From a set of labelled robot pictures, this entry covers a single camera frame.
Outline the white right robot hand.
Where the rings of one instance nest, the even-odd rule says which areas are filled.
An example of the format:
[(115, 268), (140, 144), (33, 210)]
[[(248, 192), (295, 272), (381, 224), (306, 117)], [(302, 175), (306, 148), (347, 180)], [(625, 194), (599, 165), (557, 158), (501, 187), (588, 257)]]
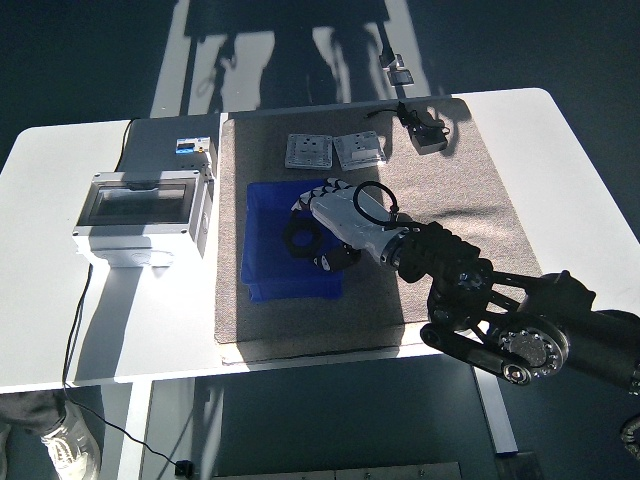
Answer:
[(344, 270), (357, 263), (363, 252), (369, 253), (380, 266), (394, 266), (406, 234), (406, 228), (398, 220), (396, 197), (390, 194), (391, 206), (385, 208), (364, 191), (367, 186), (390, 191), (376, 181), (354, 186), (341, 179), (328, 178), (322, 186), (301, 194), (293, 204), (293, 214), (310, 212), (341, 241), (339, 247), (315, 256), (316, 266), (330, 272)]

